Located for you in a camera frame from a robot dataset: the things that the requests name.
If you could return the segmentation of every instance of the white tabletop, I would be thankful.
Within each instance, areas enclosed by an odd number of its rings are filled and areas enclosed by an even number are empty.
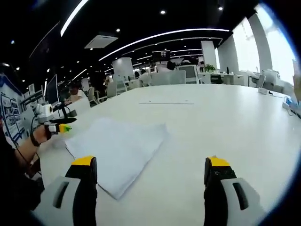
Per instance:
[[[70,134],[53,137],[41,147],[44,184],[66,172],[72,162],[62,138],[88,128],[93,119],[166,123],[170,138],[120,200],[98,188],[99,225],[202,225],[204,165],[212,155],[226,159],[269,211],[292,178],[301,146],[301,120],[289,116],[282,100],[251,87],[213,84],[122,93],[78,116]]]

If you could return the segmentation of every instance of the linear led light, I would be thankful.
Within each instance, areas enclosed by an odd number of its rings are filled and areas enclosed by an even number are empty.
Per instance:
[[[76,79],[77,77],[79,77],[79,76],[80,76],[82,73],[84,73],[86,70],[87,70],[87,69],[83,70],[81,73],[79,73],[77,76],[75,76],[75,77],[72,79],[72,81],[73,81],[74,79]]]
[[[190,54],[190,55],[182,55],[182,56],[171,56],[170,58],[176,58],[176,57],[190,57],[190,56],[202,56],[202,54]]]
[[[152,51],[152,53],[169,52],[170,50]]]
[[[106,71],[104,71],[104,72],[108,72],[109,70],[112,70],[113,68],[110,68],[110,69],[108,69],[108,70],[106,70]]]
[[[44,96],[46,95],[47,80],[45,81]]]
[[[202,50],[202,49],[201,48],[183,49],[183,50],[171,51],[171,53],[182,52],[182,51],[194,51],[194,50]]]
[[[142,42],[142,41],[145,41],[145,40],[148,40],[148,39],[153,39],[153,38],[156,38],[156,37],[159,37],[159,36],[162,36],[162,35],[166,35],[166,34],[174,34],[174,33],[179,33],[179,32],[192,32],[192,31],[219,31],[219,32],[229,32],[229,30],[225,30],[225,29],[218,29],[218,28],[192,28],[192,29],[184,29],[184,30],[177,30],[177,31],[172,31],[172,32],[165,32],[165,33],[161,33],[161,34],[156,34],[156,35],[153,35],[153,36],[150,36],[150,37],[147,37],[147,38],[144,38],[144,39],[140,39],[138,41],[134,41],[130,44],[127,44],[107,55],[105,55],[104,57],[100,58],[99,61],[107,58],[108,56],[114,54],[114,53],[117,53],[118,51],[124,49],[124,48],[127,48],[129,46],[132,46],[134,44],[137,44],[139,42]]]
[[[137,65],[141,65],[142,63],[137,63],[137,64],[135,64],[135,65],[133,65],[133,66],[137,66]]]
[[[152,57],[152,55],[145,56],[145,57],[141,57],[141,58],[139,58],[139,59],[137,59],[137,60],[142,60],[142,59],[149,58],[149,57]]]
[[[64,35],[67,27],[69,26],[69,24],[71,23],[71,21],[74,19],[74,17],[76,16],[76,14],[80,11],[80,9],[88,2],[89,0],[82,0],[77,7],[74,9],[74,11],[70,14],[70,16],[68,17],[66,23],[64,24],[63,28],[61,29],[61,36]]]

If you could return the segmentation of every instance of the ceiling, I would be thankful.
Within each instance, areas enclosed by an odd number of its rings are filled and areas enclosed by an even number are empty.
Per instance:
[[[37,88],[44,84],[46,78],[53,76],[47,73],[47,69],[41,75],[31,76],[27,70],[29,55],[56,23],[61,21],[59,25],[63,26],[80,0],[19,2],[10,0],[3,7],[10,13],[1,18],[7,23],[4,24],[5,35],[0,43],[3,53],[0,61],[12,65],[15,69],[20,67],[17,77],[11,79],[24,92],[29,84],[35,83]],[[148,59],[145,61],[137,59],[151,55],[152,51],[200,49],[200,41],[209,40],[210,37],[217,47],[232,33],[190,31],[162,35],[131,45],[99,61],[127,44],[156,34],[192,28],[219,28],[232,31],[245,16],[249,17],[254,13],[256,4],[258,4],[257,0],[198,0],[189,1],[187,4],[184,2],[171,4],[170,1],[162,0],[139,2],[139,4],[133,1],[104,3],[99,0],[89,0],[70,23],[61,39],[56,61],[58,81],[71,80],[84,69],[87,69],[81,74],[84,77],[88,77],[95,71],[104,72],[108,67],[111,68],[110,65],[115,58],[122,56],[131,57],[135,64],[147,62]],[[223,11],[218,10],[220,5],[224,7]],[[165,10],[166,14],[161,15],[161,10]],[[100,32],[111,34],[118,39],[105,48],[85,49],[85,46]],[[175,52],[175,54],[180,56],[188,52],[201,54],[201,50]]]

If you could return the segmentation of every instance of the white pillar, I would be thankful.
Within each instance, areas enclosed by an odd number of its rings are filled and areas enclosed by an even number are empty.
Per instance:
[[[272,69],[273,65],[269,43],[265,35],[263,26],[260,23],[260,20],[256,13],[249,18],[249,23],[257,45],[260,70]]]
[[[134,79],[132,60],[129,57],[122,57],[114,60],[113,63],[113,79],[118,81],[127,81],[128,77]]]
[[[215,50],[212,41],[201,41],[204,64],[213,65],[216,68]]]

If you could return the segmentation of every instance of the human arm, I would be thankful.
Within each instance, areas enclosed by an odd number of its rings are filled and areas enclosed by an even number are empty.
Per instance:
[[[47,134],[44,126],[39,126],[33,132],[34,139],[39,143],[42,144],[47,141]],[[38,147],[34,146],[31,138],[27,138],[22,145],[15,150],[15,156],[17,162],[21,167],[27,166],[33,159],[33,156],[37,152]]]

